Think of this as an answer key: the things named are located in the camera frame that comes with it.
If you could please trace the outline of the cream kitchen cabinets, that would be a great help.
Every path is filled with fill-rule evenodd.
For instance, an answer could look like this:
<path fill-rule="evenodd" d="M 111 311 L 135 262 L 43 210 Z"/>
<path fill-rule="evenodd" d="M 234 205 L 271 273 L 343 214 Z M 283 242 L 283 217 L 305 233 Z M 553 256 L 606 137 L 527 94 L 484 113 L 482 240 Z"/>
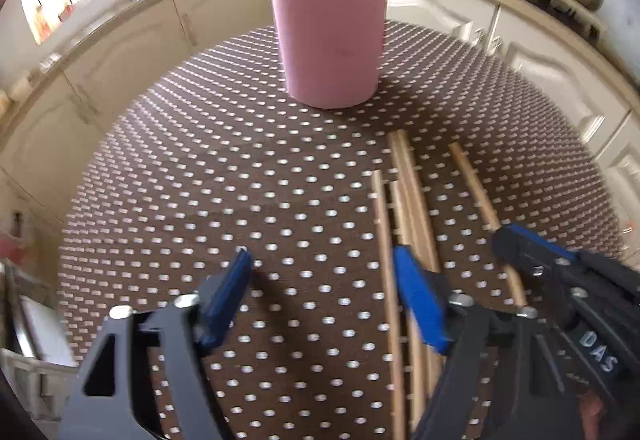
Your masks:
<path fill-rule="evenodd" d="M 639 230 L 639 93 L 604 57 L 523 0 L 388 0 L 390 19 L 480 48 L 535 83 L 600 161 L 620 221 Z M 270 0 L 141 0 L 81 36 L 1 121 L 1 176 L 58 225 L 99 136 L 190 54 L 269 25 Z"/>

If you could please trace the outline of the wooden chopstick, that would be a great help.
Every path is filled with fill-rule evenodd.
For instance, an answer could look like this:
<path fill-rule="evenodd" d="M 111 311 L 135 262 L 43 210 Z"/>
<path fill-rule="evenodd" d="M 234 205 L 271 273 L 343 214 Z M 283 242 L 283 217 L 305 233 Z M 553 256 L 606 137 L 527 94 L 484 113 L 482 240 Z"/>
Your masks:
<path fill-rule="evenodd" d="M 396 279 L 393 269 L 393 240 L 392 227 L 388 217 L 386 192 L 383 173 L 375 170 L 372 175 L 372 189 L 374 192 L 374 211 L 376 237 L 378 238 L 378 262 L 381 267 L 385 319 L 388 324 L 387 345 L 390 350 L 390 382 L 392 390 L 392 438 L 405 440 L 407 437 L 404 363 L 402 363 L 402 348 L 400 340 L 400 324 Z"/>
<path fill-rule="evenodd" d="M 408 212 L 405 195 L 398 181 L 390 183 L 392 204 L 394 206 L 394 218 L 398 230 L 398 243 L 403 246 L 412 244 L 412 232 L 410 230 L 410 215 Z M 416 430 L 426 406 L 425 382 L 426 371 L 423 353 L 423 342 L 416 318 L 410 310 L 406 310 L 408 319 L 409 361 L 410 361 L 410 431 Z"/>
<path fill-rule="evenodd" d="M 399 182 L 402 193 L 405 195 L 410 215 L 412 244 L 408 247 L 423 270 L 438 273 L 439 263 L 432 223 L 428 215 L 419 173 L 416 171 L 416 160 L 413 157 L 408 133 L 405 130 L 397 130 L 392 132 L 388 139 L 390 140 L 393 165 L 396 169 L 396 181 Z M 410 310 L 409 304 L 406 304 L 406 309 Z M 424 392 L 427 402 L 435 390 L 440 374 L 442 374 L 442 357 L 423 339 L 422 342 L 426 371 Z"/>
<path fill-rule="evenodd" d="M 492 207 L 490 198 L 488 197 L 482 182 L 477 178 L 469 158 L 466 157 L 463 149 L 457 142 L 451 143 L 449 145 L 449 150 L 452 158 L 454 158 L 454 162 L 456 163 L 458 170 L 465 179 L 466 185 L 469 187 L 475 204 L 477 204 L 477 208 L 480 209 L 480 216 L 482 217 L 483 223 L 488 226 L 488 229 L 491 230 L 491 232 L 498 231 L 501 227 L 500 220 L 494 207 Z M 514 304 L 520 308 L 526 307 L 527 299 L 520 275 L 516 272 L 514 267 L 511 267 L 510 264 L 507 263 L 503 264 L 503 271 L 506 273 L 506 282 L 508 282 L 511 290 Z"/>

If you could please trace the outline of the brown polka dot tablecloth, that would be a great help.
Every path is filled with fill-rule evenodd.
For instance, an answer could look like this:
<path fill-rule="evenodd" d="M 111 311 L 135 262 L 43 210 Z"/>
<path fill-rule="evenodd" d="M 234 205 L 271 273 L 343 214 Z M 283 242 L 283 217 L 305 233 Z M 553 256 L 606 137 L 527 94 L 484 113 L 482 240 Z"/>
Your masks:
<path fill-rule="evenodd" d="M 503 221 L 617 256 L 620 228 L 579 135 L 497 57 L 401 22 L 386 27 L 378 93 L 318 111 L 285 92 L 278 39 L 251 31 L 164 74 L 88 164 L 61 248 L 63 319 L 85 356 L 115 304 L 154 310 L 256 259 L 232 332 L 206 362 L 242 439 L 387 439 L 390 353 L 371 178 L 405 130 L 454 288 L 512 296 L 449 152 L 458 142 Z"/>

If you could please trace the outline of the pink cylindrical utensil holder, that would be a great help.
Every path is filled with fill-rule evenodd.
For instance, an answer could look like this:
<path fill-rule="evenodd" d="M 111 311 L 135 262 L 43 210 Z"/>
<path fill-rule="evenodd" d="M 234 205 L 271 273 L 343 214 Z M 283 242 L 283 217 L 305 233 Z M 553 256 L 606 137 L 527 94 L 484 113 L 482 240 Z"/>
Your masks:
<path fill-rule="evenodd" d="M 374 95 L 387 0 L 271 0 L 285 86 L 319 109 L 354 107 Z"/>

